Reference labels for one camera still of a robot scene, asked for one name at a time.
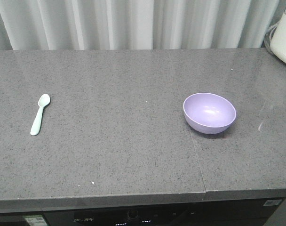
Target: spoon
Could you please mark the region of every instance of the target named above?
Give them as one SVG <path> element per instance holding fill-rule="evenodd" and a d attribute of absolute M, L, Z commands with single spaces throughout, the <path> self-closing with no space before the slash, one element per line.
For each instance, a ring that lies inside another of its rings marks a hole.
<path fill-rule="evenodd" d="M 35 136 L 38 135 L 40 132 L 40 124 L 41 124 L 41 118 L 43 116 L 43 110 L 44 107 L 46 107 L 50 103 L 50 97 L 48 94 L 44 94 L 39 99 L 39 110 L 36 114 L 36 117 L 34 119 L 33 125 L 30 130 L 30 135 Z"/>

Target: control button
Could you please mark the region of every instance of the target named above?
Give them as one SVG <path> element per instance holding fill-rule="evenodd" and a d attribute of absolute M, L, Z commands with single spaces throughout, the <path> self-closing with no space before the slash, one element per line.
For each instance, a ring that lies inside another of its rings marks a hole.
<path fill-rule="evenodd" d="M 131 218 L 131 219 L 135 219 L 136 217 L 139 216 L 139 214 L 138 214 L 138 211 L 136 211 L 136 210 L 130 210 L 130 211 L 128 212 L 128 216 L 129 216 L 129 218 Z"/>

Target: spoon handle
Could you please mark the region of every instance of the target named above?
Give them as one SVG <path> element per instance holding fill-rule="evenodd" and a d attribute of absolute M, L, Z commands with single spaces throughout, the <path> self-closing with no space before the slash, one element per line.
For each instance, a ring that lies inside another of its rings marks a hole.
<path fill-rule="evenodd" d="M 40 107 L 38 110 L 38 113 L 36 114 L 36 117 L 34 119 L 33 125 L 30 130 L 30 135 L 35 136 L 38 135 L 40 131 L 40 124 L 41 124 L 41 118 L 43 116 L 43 107 Z"/>

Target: lavender plastic bowl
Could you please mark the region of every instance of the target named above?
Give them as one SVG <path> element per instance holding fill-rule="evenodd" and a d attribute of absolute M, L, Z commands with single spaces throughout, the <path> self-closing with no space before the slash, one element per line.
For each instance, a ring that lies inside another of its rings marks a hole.
<path fill-rule="evenodd" d="M 196 93 L 187 97 L 183 109 L 188 124 L 206 134 L 223 132 L 236 118 L 234 106 L 225 98 L 212 93 Z"/>

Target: sticker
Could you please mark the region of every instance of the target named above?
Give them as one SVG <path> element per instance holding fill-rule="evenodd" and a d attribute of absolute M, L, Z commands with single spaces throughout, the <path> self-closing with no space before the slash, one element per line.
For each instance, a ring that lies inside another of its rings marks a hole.
<path fill-rule="evenodd" d="M 263 206 L 278 206 L 282 199 L 267 200 Z"/>
<path fill-rule="evenodd" d="M 43 215 L 23 216 L 30 226 L 48 226 Z"/>

